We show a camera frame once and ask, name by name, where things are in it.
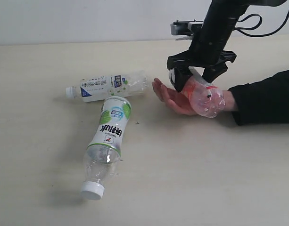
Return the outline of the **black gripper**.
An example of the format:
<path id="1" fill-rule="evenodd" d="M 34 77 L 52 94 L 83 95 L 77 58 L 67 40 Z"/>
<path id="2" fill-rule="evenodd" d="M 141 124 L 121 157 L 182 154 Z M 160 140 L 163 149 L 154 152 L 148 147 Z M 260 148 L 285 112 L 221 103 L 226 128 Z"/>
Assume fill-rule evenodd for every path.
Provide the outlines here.
<path id="1" fill-rule="evenodd" d="M 230 50 L 204 49 L 202 52 L 192 52 L 190 49 L 179 54 L 169 56 L 167 69 L 174 69 L 174 88 L 182 92 L 186 82 L 193 76 L 189 66 L 205 68 L 202 78 L 213 82 L 227 71 L 227 65 L 219 65 L 227 61 L 233 63 L 237 55 Z"/>

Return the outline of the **black sleeved forearm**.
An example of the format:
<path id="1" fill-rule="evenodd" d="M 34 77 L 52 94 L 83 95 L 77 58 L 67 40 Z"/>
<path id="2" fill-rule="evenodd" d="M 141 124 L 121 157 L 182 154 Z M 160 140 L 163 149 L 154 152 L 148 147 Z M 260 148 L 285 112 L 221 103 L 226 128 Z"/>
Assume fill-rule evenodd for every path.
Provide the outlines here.
<path id="1" fill-rule="evenodd" d="M 237 125 L 289 123 L 289 70 L 259 82 L 229 88 Z"/>

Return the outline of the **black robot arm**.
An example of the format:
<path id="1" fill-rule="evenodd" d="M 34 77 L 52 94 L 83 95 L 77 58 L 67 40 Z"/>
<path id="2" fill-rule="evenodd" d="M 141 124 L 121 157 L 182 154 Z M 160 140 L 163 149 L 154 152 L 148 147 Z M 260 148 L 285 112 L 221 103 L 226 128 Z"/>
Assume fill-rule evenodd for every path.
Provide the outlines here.
<path id="1" fill-rule="evenodd" d="M 282 4 L 283 0 L 213 0 L 204 21 L 173 22 L 171 34 L 186 35 L 191 40 L 188 50 L 169 56 L 167 60 L 170 82 L 175 90 L 183 90 L 191 77 L 191 66 L 203 68 L 203 79 L 207 82 L 213 82 L 228 70 L 226 62 L 234 62 L 237 56 L 224 47 L 233 31 L 249 36 L 247 28 L 236 27 L 249 6 L 277 7 Z"/>

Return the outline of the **person's open bare hand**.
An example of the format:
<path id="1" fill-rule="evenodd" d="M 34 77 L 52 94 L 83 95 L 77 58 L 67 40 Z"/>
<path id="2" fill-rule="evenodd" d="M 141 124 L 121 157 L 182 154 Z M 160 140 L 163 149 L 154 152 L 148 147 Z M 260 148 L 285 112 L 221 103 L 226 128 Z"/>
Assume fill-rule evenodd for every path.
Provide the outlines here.
<path id="1" fill-rule="evenodd" d="M 168 108 L 172 109 L 176 113 L 189 116 L 197 115 L 197 112 L 192 109 L 188 99 L 183 94 L 178 93 L 174 89 L 168 88 L 158 78 L 155 78 L 152 81 L 152 87 L 160 101 L 164 102 Z M 225 100 L 224 111 L 237 112 L 238 107 L 232 93 L 225 90 L 223 91 L 223 97 Z"/>

